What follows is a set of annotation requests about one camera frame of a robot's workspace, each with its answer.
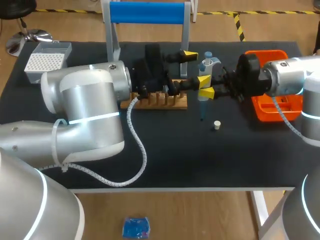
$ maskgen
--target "chrome stool leg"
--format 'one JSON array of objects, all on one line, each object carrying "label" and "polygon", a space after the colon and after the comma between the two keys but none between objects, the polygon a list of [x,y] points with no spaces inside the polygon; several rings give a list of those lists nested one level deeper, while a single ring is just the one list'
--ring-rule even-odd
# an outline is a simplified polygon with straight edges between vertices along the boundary
[{"label": "chrome stool leg", "polygon": [[26,27],[21,27],[21,25],[19,24],[21,31],[13,35],[5,44],[5,49],[8,54],[18,57],[26,42],[53,41],[51,34],[47,31],[41,29],[27,30]]}]

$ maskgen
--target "yellow clamp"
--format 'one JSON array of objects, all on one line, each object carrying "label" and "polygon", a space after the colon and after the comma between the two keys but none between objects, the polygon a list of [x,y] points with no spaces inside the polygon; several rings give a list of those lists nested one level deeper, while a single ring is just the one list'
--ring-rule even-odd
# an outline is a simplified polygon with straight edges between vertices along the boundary
[{"label": "yellow clamp", "polygon": [[200,97],[214,99],[215,90],[214,90],[214,88],[212,86],[208,87],[208,88],[202,88],[202,89],[199,89],[198,95]]},{"label": "yellow clamp", "polygon": [[187,62],[198,60],[198,53],[193,51],[183,51],[184,57],[187,59]]},{"label": "yellow clamp", "polygon": [[198,81],[199,81],[199,89],[202,89],[205,85],[210,84],[211,75],[198,76]]}]

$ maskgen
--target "metal frame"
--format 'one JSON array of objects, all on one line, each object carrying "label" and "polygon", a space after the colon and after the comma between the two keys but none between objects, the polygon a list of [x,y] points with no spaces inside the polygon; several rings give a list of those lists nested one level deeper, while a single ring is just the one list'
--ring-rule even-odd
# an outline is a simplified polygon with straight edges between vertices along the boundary
[{"label": "metal frame", "polygon": [[[184,19],[182,25],[182,39],[181,39],[181,50],[188,51],[189,49],[189,37],[190,37],[190,14],[191,14],[191,3],[184,2]],[[180,77],[186,78],[188,73],[188,63],[184,62],[180,64]]]},{"label": "metal frame", "polygon": [[191,9],[192,9],[192,22],[195,23],[197,20],[197,13],[198,13],[198,0],[190,0]]},{"label": "metal frame", "polygon": [[[120,45],[118,41],[116,26],[111,22],[110,0],[101,1],[103,20],[105,26],[106,52],[108,62],[118,61],[120,57]],[[182,25],[181,50],[188,51],[190,37],[190,14],[191,3],[184,2],[184,19]],[[180,64],[180,76],[187,77],[188,64],[187,62]]]},{"label": "metal frame", "polygon": [[70,189],[74,194],[93,193],[152,193],[152,192],[229,192],[250,191],[255,220],[258,225],[259,240],[272,240],[278,230],[282,230],[285,240],[289,240],[283,225],[282,211],[290,194],[284,194],[269,215],[263,191],[292,191],[294,187],[155,187],[155,188],[89,188]]},{"label": "metal frame", "polygon": [[281,230],[285,240],[289,240],[282,218],[284,203],[290,192],[286,192],[276,205],[272,213],[269,215],[265,197],[262,191],[251,191],[251,199],[253,203],[256,222],[258,225],[259,240],[272,240],[278,230]]}]

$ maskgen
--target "blue light strip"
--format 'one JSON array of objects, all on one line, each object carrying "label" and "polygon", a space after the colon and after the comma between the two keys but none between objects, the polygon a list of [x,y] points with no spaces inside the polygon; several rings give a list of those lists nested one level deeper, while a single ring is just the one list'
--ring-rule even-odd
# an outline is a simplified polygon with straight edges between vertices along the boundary
[{"label": "blue light strip", "polygon": [[98,116],[91,116],[91,117],[86,117],[86,118],[81,118],[81,119],[77,119],[77,120],[72,120],[69,121],[69,124],[79,124],[79,123],[86,123],[86,122],[90,122],[93,120],[99,120],[99,119],[108,119],[108,118],[112,118],[115,116],[119,116],[119,112],[112,112],[112,113],[107,113],[107,114],[103,114],[103,115],[98,115]]},{"label": "blue light strip", "polygon": [[30,228],[29,232],[27,233],[27,235],[25,236],[25,238],[23,240],[29,240],[31,239],[32,235],[35,233],[40,220],[44,214],[45,208],[46,208],[46,204],[47,204],[47,198],[48,198],[48,187],[47,187],[47,181],[45,176],[42,174],[42,172],[40,172],[38,169],[36,169],[36,171],[40,174],[41,179],[42,179],[42,183],[43,183],[43,197],[42,197],[42,202],[40,205],[40,210],[38,212],[38,215],[35,218],[35,221],[32,225],[32,227]]},{"label": "blue light strip", "polygon": [[310,119],[316,119],[316,120],[320,120],[320,116],[312,116],[312,115],[309,115],[309,114],[306,114],[305,112],[301,112],[301,114],[307,118],[310,118]]},{"label": "blue light strip", "polygon": [[300,95],[304,92],[304,88],[301,88],[300,92],[298,92],[296,95]]},{"label": "blue light strip", "polygon": [[311,214],[310,214],[310,212],[309,212],[309,210],[307,208],[307,204],[306,204],[306,200],[305,200],[305,183],[306,183],[307,177],[308,177],[308,174],[305,176],[305,178],[303,180],[303,183],[302,183],[302,189],[301,189],[302,205],[303,205],[304,211],[306,213],[306,216],[308,217],[308,219],[311,222],[312,226],[320,234],[320,228],[317,226],[316,222],[312,218],[312,216],[311,216]]}]

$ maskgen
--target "wooden floor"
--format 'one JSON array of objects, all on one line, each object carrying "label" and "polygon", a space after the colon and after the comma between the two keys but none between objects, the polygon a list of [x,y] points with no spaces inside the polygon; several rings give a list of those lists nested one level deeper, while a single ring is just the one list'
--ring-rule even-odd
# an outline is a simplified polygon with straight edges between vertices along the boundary
[{"label": "wooden floor", "polygon": [[[90,0],[37,0],[39,9],[80,9],[100,11]],[[199,0],[199,12],[213,11],[312,11],[312,0]],[[44,29],[55,40],[104,42],[101,15],[80,13],[32,13],[28,27]],[[247,41],[297,41],[304,55],[314,49],[318,15],[241,15]],[[0,36],[0,93],[16,58],[5,52],[7,39],[19,28],[15,20],[4,20]],[[119,24],[121,41],[179,42],[181,27],[175,25]],[[199,15],[191,25],[193,42],[237,42],[232,17]],[[281,191],[266,192],[271,212]],[[246,192],[168,192],[79,194],[86,217],[84,240],[122,239],[125,217],[148,217],[153,240],[256,240],[257,227]]]}]

